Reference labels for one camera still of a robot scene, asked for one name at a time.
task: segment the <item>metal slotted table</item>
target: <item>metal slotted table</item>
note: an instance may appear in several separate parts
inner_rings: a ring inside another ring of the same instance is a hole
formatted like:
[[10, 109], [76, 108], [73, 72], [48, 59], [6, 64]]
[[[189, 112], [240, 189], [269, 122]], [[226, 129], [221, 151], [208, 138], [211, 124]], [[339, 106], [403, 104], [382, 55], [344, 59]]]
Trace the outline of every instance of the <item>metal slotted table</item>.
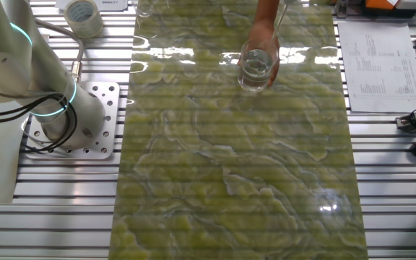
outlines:
[[[54, 8], [55, 1], [30, 3], [37, 18], [67, 26]], [[357, 13], [357, 8], [350, 8], [347, 19], [366, 20]], [[113, 157], [60, 163], [22, 155], [13, 204], [0, 206], [0, 259], [108, 257], [136, 15], [131, 2], [124, 12], [102, 14], [104, 36], [86, 41], [82, 78], [120, 85]], [[416, 16], [378, 21], [408, 22], [412, 41], [416, 38]], [[70, 67], [77, 54], [75, 42], [41, 30], [51, 35], [49, 44]], [[416, 160], [405, 152], [416, 134], [398, 132], [397, 115], [351, 114], [341, 51], [339, 56], [368, 255], [370, 259], [416, 259]]]

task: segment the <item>water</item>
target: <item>water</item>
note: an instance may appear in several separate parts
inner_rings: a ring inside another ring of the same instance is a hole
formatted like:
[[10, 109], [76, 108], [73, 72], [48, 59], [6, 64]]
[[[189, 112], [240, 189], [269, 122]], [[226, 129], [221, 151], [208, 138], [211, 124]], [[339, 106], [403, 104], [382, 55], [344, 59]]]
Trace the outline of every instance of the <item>water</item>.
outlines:
[[272, 73], [272, 58], [266, 51], [256, 49], [249, 51], [244, 59], [238, 75], [241, 87], [251, 92], [264, 89]]

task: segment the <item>white paper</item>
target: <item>white paper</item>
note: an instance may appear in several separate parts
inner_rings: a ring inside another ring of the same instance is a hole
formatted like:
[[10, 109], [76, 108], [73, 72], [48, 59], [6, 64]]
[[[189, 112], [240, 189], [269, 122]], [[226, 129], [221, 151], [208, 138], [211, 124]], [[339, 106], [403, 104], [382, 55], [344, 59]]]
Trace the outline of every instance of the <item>white paper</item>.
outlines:
[[416, 60], [407, 24], [341, 22], [338, 30], [352, 111], [416, 109]]
[[[72, 0], [57, 0], [56, 8], [65, 9]], [[123, 11], [128, 7], [128, 0], [93, 0], [99, 11]]]

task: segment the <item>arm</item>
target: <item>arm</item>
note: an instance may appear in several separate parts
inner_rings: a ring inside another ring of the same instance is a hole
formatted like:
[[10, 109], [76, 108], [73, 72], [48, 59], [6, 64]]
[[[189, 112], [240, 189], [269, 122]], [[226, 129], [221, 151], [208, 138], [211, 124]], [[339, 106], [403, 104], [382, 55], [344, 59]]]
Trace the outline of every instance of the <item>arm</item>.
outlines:
[[279, 2], [279, 0], [259, 0], [254, 23], [261, 23], [264, 26], [274, 29], [274, 21], [277, 16]]
[[[258, 0], [256, 8], [256, 16], [254, 18], [253, 27], [251, 28], [248, 39], [259, 39], [270, 41], [274, 34], [274, 21], [277, 16], [280, 0]], [[279, 40], [275, 39], [274, 45], [280, 49]], [[279, 71], [280, 61], [277, 61], [271, 77], [267, 84], [270, 86], [274, 82], [277, 72]]]

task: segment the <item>metal mounting plate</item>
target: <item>metal mounting plate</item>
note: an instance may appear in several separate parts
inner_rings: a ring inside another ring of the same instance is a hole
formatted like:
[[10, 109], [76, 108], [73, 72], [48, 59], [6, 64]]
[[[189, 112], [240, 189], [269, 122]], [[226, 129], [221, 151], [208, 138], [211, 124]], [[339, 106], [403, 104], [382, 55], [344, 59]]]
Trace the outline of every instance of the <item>metal mounting plate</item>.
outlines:
[[[120, 86], [115, 82], [82, 82], [84, 90], [96, 95], [105, 109], [104, 126], [100, 133], [91, 141], [89, 147], [67, 152], [64, 148], [56, 148], [52, 152], [27, 153], [34, 160], [106, 160], [113, 154], [115, 139], [116, 119], [118, 114], [118, 102], [120, 98]], [[43, 133], [41, 124], [32, 117], [30, 124], [30, 136], [44, 142], [49, 139]], [[43, 148], [47, 144], [28, 139], [27, 145], [35, 148]]]

